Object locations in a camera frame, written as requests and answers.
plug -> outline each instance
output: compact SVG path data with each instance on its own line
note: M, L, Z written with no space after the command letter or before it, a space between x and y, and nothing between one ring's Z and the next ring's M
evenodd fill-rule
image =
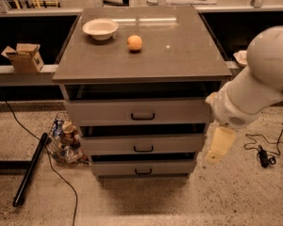
M267 168L267 166L270 165L270 162L268 160L267 152L261 146L258 155L260 157L261 166Z

black cable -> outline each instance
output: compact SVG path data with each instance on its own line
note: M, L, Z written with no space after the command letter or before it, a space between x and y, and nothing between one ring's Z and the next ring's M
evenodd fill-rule
M260 152L260 150L262 149L262 147L259 145L259 148L257 147L247 147L248 145L256 145L257 144L257 141L254 139L254 137L263 137L267 143L271 144L271 145L276 145L276 149L277 149L277 153L275 152L270 152L270 151L266 151L267 153L272 153L272 154L275 154L275 155L281 155L281 151L279 149L279 144L283 144L282 141L280 141L281 137L283 135L283 127L282 127L282 130L281 130L281 133L277 139L277 142L270 142L264 135L262 134L246 134L247 137L249 137L251 140L253 140L254 142L249 142L249 143L246 143L244 144L244 149L245 150L257 150L258 152Z
M4 100L4 102L6 103L6 105L8 106L8 108L10 109L10 111L11 111L11 113L12 113L14 119L15 119L15 120L21 125L21 127L24 128L32 137L36 138L37 140L40 140L36 135L34 135L32 132L30 132L25 126L23 126L23 125L18 121L15 112L13 111L12 107L9 105L9 103L8 103L6 97L5 97L5 95L4 95L4 93L3 93L3 91L2 91L1 89L0 89L0 94L1 94L1 96L2 96L2 98L3 98L3 100ZM48 158L49 158L49 164L50 164L50 167L51 167L52 171L55 172L55 173L73 190L73 192L75 193L75 211L74 211L74 216L73 216L73 226L74 226L74 225L75 225L76 210L77 210L77 198L78 198L78 197L77 197L77 193L76 193L76 191L75 191L75 188L74 188L65 178L63 178L63 177L54 169L54 167L53 167L53 165L52 165L52 163L51 163L50 153L49 153L49 151L48 151L48 149L47 149L47 145L45 146L45 148L46 148L46 151L47 151L47 155L48 155Z
M75 188L65 179L61 176L61 174L59 174L53 167L52 163L51 163L51 158L50 158L50 153L47 149L47 145L46 145L46 151L47 151L47 155L48 155L48 159L49 159L49 164L50 164L50 167L52 169L53 172L55 172L72 190L73 192L75 193L75 211L74 211L74 216L73 216L73 226L75 226L75 216L76 216L76 210L77 210L77 193L75 191Z
M2 92L2 90L0 89L0 94L2 96L2 99L4 100L4 102L6 103L6 105L8 106L8 108L10 109L14 119L22 126L22 128L24 128L32 137L36 138L37 140L40 140L36 135L34 135L33 133L31 133L25 126L23 126L17 119L15 112L13 111L13 109L11 108L11 106L9 105L4 93Z

countertop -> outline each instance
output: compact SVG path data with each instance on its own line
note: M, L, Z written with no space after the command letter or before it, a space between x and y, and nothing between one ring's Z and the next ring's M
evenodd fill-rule
M117 21L115 38L96 41L82 25ZM143 46L130 52L126 40ZM225 79L231 73L194 7L85 8L58 69L56 83L111 83Z

cardboard box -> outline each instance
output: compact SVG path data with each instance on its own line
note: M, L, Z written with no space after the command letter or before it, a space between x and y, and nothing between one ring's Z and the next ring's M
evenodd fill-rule
M1 55L10 60L15 73L39 73L44 65L39 48L39 44L17 43L16 50L8 46Z

drawer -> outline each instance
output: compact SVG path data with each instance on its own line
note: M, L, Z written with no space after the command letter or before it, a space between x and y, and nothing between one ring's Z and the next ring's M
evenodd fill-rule
M193 172L196 160L162 162L111 162L92 163L92 173L100 178L113 176L157 176L189 175Z
M83 137L81 145L86 155L201 152L204 136Z
M132 100L116 102L74 101L65 103L75 125L119 125L209 122L209 106L199 100Z

